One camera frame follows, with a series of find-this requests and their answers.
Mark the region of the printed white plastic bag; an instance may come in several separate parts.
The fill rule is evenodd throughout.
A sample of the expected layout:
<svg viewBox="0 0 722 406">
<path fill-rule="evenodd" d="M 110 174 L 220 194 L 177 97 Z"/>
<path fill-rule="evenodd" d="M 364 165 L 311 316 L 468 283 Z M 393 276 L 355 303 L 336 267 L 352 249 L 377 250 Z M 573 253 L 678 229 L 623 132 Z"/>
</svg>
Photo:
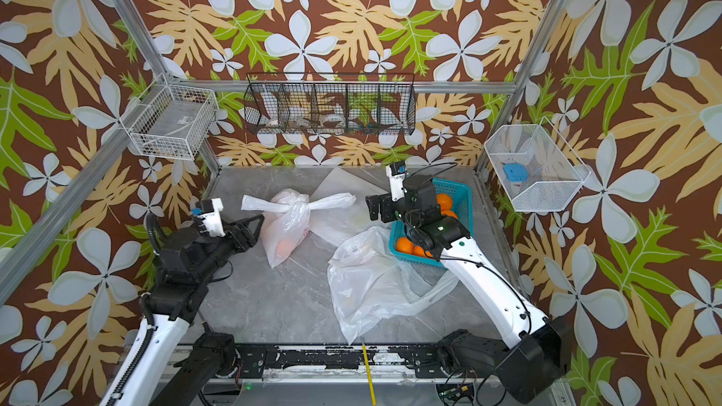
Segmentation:
<svg viewBox="0 0 722 406">
<path fill-rule="evenodd" d="M 242 210 L 262 212 L 261 243 L 269 266 L 276 268 L 306 239 L 314 211 L 346 209 L 355 203 L 350 193 L 339 193 L 311 201 L 310 196 L 283 189 L 271 200 L 244 195 Z"/>
</svg>

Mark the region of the teal plastic basket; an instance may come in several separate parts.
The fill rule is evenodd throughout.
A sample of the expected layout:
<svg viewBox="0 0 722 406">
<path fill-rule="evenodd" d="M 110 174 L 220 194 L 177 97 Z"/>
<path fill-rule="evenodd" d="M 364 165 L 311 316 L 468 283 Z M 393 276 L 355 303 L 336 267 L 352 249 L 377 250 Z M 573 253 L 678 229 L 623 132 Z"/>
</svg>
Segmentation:
<svg viewBox="0 0 722 406">
<path fill-rule="evenodd" d="M 433 242 L 435 246 L 444 248 L 447 244 L 458 240 L 461 237 L 472 238 L 473 234 L 473 202 L 471 189 L 460 182 L 451 180 L 432 179 L 437 194 L 447 194 L 452 197 L 454 206 L 452 211 L 458 215 L 458 219 L 445 216 L 440 208 L 440 218 L 425 226 L 408 226 L 402 221 L 392 222 L 389 251 L 397 259 L 411 263 L 419 263 L 441 268 L 441 259 L 420 258 L 414 255 L 399 253 L 395 250 L 395 242 L 400 237 L 406 237 L 413 244 L 412 235 L 423 235 L 426 242 Z"/>
</svg>

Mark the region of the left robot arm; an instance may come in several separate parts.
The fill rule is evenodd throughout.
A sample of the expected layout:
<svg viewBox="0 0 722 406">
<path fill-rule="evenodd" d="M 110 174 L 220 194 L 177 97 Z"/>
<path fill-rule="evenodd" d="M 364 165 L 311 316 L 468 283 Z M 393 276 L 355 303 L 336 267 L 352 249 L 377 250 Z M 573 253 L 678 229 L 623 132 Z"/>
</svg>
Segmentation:
<svg viewBox="0 0 722 406">
<path fill-rule="evenodd" d="M 156 255 L 156 280 L 140 297 L 141 325 L 103 396 L 104 405 L 189 405 L 202 396 L 203 387 L 214 376 L 233 374 L 237 367 L 233 336 L 206 327 L 176 374 L 166 385 L 160 383 L 210 285 L 216 282 L 216 272 L 229 264 L 231 256 L 259 242 L 263 222 L 263 215 L 258 214 L 222 223 L 220 236 L 199 224 L 167 234 L 156 215 L 147 215 L 145 227 Z"/>
</svg>

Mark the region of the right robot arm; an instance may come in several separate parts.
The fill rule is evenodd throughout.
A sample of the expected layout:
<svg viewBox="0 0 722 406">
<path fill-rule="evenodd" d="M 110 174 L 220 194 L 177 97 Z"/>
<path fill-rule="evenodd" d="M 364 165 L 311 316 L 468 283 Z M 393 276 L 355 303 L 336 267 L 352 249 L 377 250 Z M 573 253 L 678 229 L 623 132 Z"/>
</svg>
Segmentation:
<svg viewBox="0 0 722 406">
<path fill-rule="evenodd" d="M 410 174 L 403 163 L 387 167 L 390 190 L 369 195 L 370 220 L 393 225 L 392 235 L 422 250 L 422 262 L 443 266 L 471 293 L 498 338 L 458 330 L 438 344 L 450 376 L 476 372 L 498 378 L 507 395 L 529 404 L 571 368 L 569 323 L 552 319 L 509 282 L 474 238 L 470 188 L 460 182 Z"/>
</svg>

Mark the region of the flat white plastic bag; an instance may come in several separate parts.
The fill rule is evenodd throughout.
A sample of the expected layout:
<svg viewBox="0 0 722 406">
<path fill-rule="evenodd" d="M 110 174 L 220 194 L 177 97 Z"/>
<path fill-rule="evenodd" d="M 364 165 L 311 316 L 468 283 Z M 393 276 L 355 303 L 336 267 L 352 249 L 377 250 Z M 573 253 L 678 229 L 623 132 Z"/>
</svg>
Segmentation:
<svg viewBox="0 0 722 406">
<path fill-rule="evenodd" d="M 386 187 L 378 185 L 379 181 L 364 169 L 333 169 L 310 197 L 311 203 L 325 206 L 310 212 L 310 231 L 339 246 L 370 227 L 389 227 L 380 220 L 370 220 L 366 203 L 366 197 L 387 192 Z"/>
</svg>

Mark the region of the blue object in basket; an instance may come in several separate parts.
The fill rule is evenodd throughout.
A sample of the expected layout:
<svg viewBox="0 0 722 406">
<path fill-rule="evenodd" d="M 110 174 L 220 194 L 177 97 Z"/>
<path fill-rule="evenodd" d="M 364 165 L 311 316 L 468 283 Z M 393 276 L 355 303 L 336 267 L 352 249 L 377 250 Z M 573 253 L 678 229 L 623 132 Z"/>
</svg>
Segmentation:
<svg viewBox="0 0 722 406">
<path fill-rule="evenodd" d="M 503 172 L 511 183 L 523 183 L 528 179 L 526 167 L 517 163 L 504 165 Z"/>
</svg>

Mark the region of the yellow stick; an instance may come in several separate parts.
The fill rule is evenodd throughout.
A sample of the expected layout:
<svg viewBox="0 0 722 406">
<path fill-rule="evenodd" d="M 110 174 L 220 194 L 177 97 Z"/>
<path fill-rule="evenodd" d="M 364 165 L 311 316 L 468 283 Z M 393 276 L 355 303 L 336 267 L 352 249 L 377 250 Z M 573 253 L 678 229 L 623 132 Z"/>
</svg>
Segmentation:
<svg viewBox="0 0 722 406">
<path fill-rule="evenodd" d="M 366 344 L 363 342 L 361 344 L 361 348 L 362 348 L 362 354 L 363 354 L 364 368 L 366 371 L 368 386 L 369 386 L 369 390 L 370 390 L 370 403 L 372 404 L 372 406 L 376 406 L 377 400 L 376 400 L 375 390 L 374 390 L 373 381 L 372 381 L 372 371 L 370 370 L 370 357 L 369 357 L 368 349 L 367 349 Z"/>
</svg>

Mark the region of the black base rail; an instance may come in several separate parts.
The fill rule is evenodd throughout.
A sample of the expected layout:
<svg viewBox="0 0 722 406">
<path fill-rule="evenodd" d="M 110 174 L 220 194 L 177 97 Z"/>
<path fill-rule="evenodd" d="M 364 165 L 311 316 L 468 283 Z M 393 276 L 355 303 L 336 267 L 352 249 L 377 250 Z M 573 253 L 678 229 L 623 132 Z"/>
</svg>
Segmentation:
<svg viewBox="0 0 722 406">
<path fill-rule="evenodd" d="M 451 349 L 437 343 L 396 344 L 238 344 L 219 377 L 269 380 L 283 377 L 343 379 L 370 372 L 412 380 L 479 374 Z"/>
</svg>

